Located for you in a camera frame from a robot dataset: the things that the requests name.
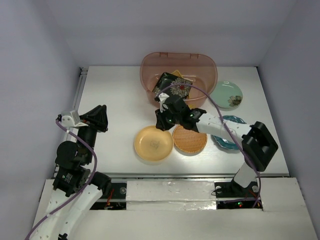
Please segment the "yellow round plate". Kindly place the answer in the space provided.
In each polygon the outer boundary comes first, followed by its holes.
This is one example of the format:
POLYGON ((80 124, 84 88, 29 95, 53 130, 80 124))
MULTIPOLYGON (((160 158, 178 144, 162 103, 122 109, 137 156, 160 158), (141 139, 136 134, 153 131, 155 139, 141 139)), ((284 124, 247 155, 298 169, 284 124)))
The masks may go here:
POLYGON ((135 152, 141 159, 159 162, 171 154, 174 140, 169 131, 162 131, 154 125, 150 125, 137 133, 133 145, 135 152))

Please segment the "round woven basket plate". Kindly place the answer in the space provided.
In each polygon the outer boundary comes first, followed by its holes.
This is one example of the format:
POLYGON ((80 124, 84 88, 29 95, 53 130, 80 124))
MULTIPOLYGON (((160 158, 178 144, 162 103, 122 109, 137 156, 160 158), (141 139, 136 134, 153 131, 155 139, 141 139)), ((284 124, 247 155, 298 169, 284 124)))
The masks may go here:
POLYGON ((175 146, 182 152, 188 154, 196 154, 201 152, 208 141, 205 133, 198 133, 187 130, 178 125, 172 132, 173 142, 175 146))

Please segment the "black square floral plate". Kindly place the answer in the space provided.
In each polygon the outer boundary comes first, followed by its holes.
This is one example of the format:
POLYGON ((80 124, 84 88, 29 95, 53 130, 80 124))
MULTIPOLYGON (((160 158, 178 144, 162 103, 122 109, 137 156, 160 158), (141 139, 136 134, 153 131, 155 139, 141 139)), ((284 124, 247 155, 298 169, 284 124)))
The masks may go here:
POLYGON ((155 93, 156 96, 162 92, 169 96, 178 95, 183 99, 189 99, 192 84, 188 79, 164 72, 152 92, 155 93))

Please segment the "fan-shaped woven plate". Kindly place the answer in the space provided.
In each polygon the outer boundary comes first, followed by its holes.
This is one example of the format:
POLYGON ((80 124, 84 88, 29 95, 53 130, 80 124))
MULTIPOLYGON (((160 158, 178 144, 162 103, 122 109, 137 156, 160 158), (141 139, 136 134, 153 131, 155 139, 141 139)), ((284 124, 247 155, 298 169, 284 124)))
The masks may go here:
MULTIPOLYGON (((179 72, 179 70, 175 70, 175 71, 173 71, 171 74, 173 74, 173 75, 175 75, 175 76, 177 76, 177 77, 180 77, 180 78, 183 78, 183 76, 182 76, 182 74, 179 72)), ((191 109, 193 109, 195 106, 193 105, 193 104, 189 104, 188 105, 191 109)))

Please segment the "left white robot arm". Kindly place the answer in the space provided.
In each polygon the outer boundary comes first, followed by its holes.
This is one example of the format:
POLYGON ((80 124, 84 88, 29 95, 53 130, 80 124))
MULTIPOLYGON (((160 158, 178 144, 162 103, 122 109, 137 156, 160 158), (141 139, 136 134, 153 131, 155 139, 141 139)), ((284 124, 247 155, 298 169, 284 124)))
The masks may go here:
POLYGON ((58 115, 56 125, 75 141, 66 140, 56 150, 58 172, 44 216, 27 234, 27 240, 69 240, 85 214, 112 189, 111 178, 97 171, 94 151, 98 133, 108 130, 106 105, 83 115, 77 110, 58 115))

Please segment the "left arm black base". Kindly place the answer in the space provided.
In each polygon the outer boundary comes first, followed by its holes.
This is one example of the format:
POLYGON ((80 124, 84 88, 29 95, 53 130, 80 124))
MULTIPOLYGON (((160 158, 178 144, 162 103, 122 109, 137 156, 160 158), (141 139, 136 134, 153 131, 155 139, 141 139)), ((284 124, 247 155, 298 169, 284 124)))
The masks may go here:
POLYGON ((90 208, 90 210, 126 210, 127 183, 112 183, 109 195, 103 195, 90 208))

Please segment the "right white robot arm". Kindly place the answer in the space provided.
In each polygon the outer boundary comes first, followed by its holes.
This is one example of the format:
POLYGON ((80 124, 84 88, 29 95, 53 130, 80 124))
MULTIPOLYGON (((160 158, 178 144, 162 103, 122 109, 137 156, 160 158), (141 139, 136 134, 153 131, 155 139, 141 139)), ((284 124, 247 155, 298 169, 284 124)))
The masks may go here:
POLYGON ((215 116, 200 108, 189 108, 179 95, 161 93, 155 98, 159 103, 156 110, 156 128, 168 131, 175 125, 184 129, 213 135, 236 144, 244 156, 244 164, 230 183, 235 196, 242 196, 250 183, 266 170, 279 146, 266 125, 237 123, 215 116))

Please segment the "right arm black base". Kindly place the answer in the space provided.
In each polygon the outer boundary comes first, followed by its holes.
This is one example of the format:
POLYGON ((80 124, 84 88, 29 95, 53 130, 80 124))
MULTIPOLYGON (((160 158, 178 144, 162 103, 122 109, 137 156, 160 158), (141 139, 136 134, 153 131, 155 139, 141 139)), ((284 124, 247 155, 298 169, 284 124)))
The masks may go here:
POLYGON ((259 191, 257 181, 251 181, 247 187, 243 187, 234 180, 215 182, 212 196, 218 199, 254 199, 259 191))

